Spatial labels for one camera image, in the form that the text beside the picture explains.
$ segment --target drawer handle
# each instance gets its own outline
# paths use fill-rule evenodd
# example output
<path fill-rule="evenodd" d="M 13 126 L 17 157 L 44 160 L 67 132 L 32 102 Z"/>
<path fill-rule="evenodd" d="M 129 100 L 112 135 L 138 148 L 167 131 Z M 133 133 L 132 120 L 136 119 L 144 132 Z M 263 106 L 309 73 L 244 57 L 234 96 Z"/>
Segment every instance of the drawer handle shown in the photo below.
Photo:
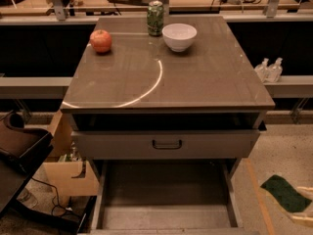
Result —
<path fill-rule="evenodd" d="M 156 140 L 153 140 L 153 147 L 157 150 L 178 150 L 182 148 L 183 141 L 178 140 L 175 143 L 157 143 Z"/>

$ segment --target can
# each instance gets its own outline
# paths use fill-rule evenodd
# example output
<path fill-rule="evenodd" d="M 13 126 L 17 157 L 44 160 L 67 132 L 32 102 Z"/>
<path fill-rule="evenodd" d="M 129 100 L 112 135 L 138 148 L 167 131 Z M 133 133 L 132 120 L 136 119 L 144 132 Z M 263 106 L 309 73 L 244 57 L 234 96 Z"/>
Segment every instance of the can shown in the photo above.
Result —
<path fill-rule="evenodd" d="M 147 12 L 147 26 L 149 35 L 161 35 L 163 29 L 164 7 L 160 1 L 149 3 Z"/>

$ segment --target white bowl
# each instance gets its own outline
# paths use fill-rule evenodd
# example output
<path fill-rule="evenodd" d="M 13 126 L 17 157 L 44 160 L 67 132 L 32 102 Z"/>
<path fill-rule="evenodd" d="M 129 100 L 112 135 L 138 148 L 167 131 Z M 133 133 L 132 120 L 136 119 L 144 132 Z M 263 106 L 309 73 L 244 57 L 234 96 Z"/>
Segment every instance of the white bowl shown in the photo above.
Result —
<path fill-rule="evenodd" d="M 165 26 L 162 34 L 166 45 L 172 51 L 182 52 L 193 44 L 197 30 L 188 24 L 173 23 Z"/>

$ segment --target tabletop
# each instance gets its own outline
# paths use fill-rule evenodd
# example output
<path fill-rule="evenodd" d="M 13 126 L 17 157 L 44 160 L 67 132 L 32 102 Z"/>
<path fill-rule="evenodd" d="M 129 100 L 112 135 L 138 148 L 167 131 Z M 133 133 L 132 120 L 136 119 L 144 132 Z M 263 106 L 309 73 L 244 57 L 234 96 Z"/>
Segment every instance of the tabletop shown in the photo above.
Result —
<path fill-rule="evenodd" d="M 194 26 L 183 53 L 149 36 L 145 17 L 100 18 L 112 36 L 109 53 L 90 44 L 61 109 L 64 113 L 118 109 L 270 110 L 274 103 L 222 17 L 169 16 L 164 24 Z"/>

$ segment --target green cloth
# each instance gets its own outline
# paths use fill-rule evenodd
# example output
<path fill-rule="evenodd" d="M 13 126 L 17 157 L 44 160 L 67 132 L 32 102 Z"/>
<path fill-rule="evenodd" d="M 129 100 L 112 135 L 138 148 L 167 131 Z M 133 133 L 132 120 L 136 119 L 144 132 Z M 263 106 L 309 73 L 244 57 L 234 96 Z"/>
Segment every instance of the green cloth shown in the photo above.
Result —
<path fill-rule="evenodd" d="M 279 175 L 271 176 L 261 187 L 273 195 L 287 212 L 303 212 L 312 202 L 298 192 Z"/>

